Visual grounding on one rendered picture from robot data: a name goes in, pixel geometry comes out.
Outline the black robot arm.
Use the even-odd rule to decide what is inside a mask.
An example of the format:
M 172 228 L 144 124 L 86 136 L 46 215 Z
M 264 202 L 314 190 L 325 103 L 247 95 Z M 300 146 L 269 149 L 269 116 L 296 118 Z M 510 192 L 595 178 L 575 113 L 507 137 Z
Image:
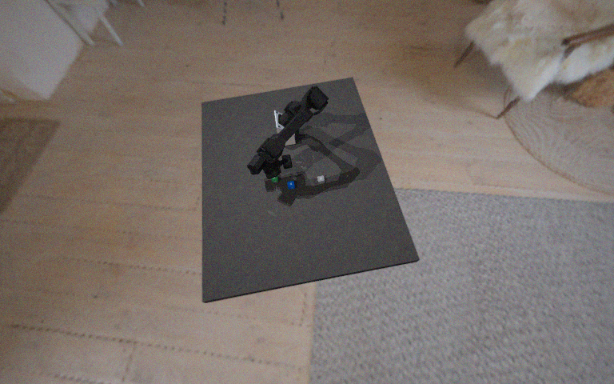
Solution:
M 247 165 L 255 174 L 265 171 L 268 179 L 280 175 L 281 169 L 275 162 L 283 152 L 285 143 L 314 115 L 319 114 L 328 104 L 328 97 L 317 87 L 311 87 L 300 102 L 290 102 L 285 108 L 283 115 L 278 115 L 278 123 L 284 128 L 279 134 L 273 134 L 267 138 L 256 151 L 253 159 Z M 310 109 L 318 110 L 312 113 Z M 268 164 L 266 164 L 269 162 Z M 273 163 L 272 163 L 273 162 Z

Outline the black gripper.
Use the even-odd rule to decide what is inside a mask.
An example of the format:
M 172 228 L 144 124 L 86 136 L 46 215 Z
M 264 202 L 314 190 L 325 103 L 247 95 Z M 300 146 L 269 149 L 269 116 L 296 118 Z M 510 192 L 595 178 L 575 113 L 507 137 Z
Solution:
M 277 159 L 276 161 L 273 161 L 273 162 L 275 162 L 275 165 L 277 165 L 277 166 L 283 166 L 283 167 L 284 167 L 284 169 L 288 169 L 288 168 L 292 168 L 292 167 L 293 167 L 293 166 L 292 166 L 291 157 L 290 157 L 290 155 L 289 155 L 289 154 L 287 154 L 287 155 L 282 155 L 282 160 L 280 160 L 280 161 L 279 161 L 279 159 Z M 273 162 L 272 162 L 272 163 L 273 163 Z M 282 165 L 282 164 L 283 164 L 283 165 Z M 254 174 L 255 174 L 255 173 L 253 173 L 252 171 L 250 171 L 250 173 L 251 173 L 252 175 L 254 175 Z

